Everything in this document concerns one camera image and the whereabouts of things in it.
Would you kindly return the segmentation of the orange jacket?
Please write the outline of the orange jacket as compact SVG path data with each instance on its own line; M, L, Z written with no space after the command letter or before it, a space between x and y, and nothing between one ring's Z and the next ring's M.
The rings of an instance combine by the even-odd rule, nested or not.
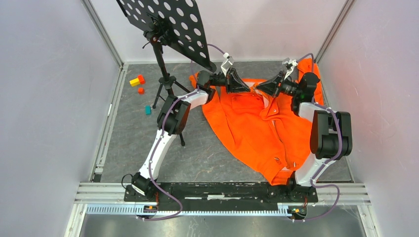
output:
M215 135L238 160L271 185L284 185L310 155L312 123L291 110L290 96L273 98L256 89L263 79L245 78L250 92L217 91L202 111Z

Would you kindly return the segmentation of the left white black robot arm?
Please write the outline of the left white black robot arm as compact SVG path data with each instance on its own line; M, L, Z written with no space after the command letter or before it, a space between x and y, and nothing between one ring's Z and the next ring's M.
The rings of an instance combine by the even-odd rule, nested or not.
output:
M161 164L173 140L184 130L189 112L207 104L215 96L215 87L224 87L227 92L249 92L250 87L237 75L234 68L226 73L209 73L200 71L197 74L196 88L185 95L169 95L157 120L157 133L152 148L139 171L133 175L131 186L143 201L150 201L156 192L155 182Z

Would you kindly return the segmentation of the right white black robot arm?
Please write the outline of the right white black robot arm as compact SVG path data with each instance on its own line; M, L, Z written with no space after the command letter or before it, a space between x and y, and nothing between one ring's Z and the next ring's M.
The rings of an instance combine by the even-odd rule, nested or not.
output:
M335 112L314 101L319 77L313 72L303 74L299 82L293 82L283 72L256 86L272 97L285 94L292 98L291 111L311 122L310 154L305 163L287 180L286 197L299 201L317 188L317 178L336 160L352 151L351 116L348 112Z

